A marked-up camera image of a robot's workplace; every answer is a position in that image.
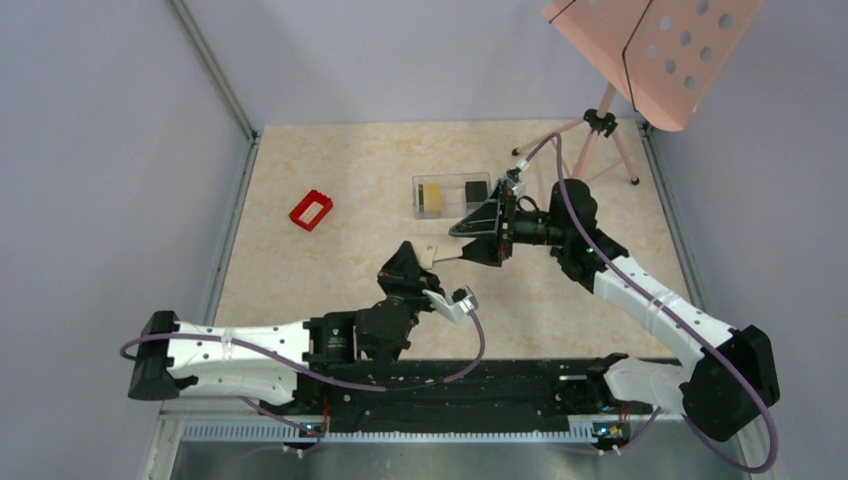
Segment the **beige leather card holder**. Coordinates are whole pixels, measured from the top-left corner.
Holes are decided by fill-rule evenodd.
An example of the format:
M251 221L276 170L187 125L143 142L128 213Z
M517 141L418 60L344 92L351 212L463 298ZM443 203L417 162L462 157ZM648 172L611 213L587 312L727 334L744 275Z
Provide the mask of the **beige leather card holder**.
M465 243L453 237L415 238L410 244L424 270L432 270L437 264L458 260L463 255Z

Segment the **black card stack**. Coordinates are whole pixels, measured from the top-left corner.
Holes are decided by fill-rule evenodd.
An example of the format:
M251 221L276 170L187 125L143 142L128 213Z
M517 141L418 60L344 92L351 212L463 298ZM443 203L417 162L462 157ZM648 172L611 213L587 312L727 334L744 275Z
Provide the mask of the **black card stack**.
M489 183L485 180L467 181L464 184L464 202L467 212L479 208L489 197Z

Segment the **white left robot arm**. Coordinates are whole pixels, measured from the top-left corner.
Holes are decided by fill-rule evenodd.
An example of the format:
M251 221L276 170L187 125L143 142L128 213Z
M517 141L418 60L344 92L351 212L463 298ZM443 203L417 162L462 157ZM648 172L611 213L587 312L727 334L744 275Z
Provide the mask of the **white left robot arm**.
M370 307L282 325L213 327L156 311L121 350L133 363L128 396L140 401L247 397L287 404L303 414L319 404L318 383L383 393L385 387L371 380L344 380L338 374L362 361L397 361L410 346L420 314L434 311L432 298L443 289L408 241L383 264L377 283L385 297Z

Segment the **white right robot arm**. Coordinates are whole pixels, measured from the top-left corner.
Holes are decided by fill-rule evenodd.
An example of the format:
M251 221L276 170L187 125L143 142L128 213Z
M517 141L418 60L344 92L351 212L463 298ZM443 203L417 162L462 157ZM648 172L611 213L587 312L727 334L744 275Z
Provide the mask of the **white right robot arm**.
M525 210L507 179L452 225L465 238L462 259L499 267L517 244L550 248L562 272L618 307L665 345L673 364L611 354L586 385L589 404L612 412L624 401L687 418L724 442L781 398L772 344L754 325L735 328L693 306L652 277L597 225L597 201L578 179L555 183L548 210Z

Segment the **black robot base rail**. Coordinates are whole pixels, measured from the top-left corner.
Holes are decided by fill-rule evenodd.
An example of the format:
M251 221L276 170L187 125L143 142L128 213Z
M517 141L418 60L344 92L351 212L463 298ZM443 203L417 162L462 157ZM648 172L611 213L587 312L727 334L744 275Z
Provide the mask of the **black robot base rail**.
M587 379L589 359L489 359L453 382L462 360L370 361L334 365L321 374L379 392L329 385L297 375L294 398L261 402L277 415L327 416L332 433L565 432L578 415L651 414L652 406L621 403Z

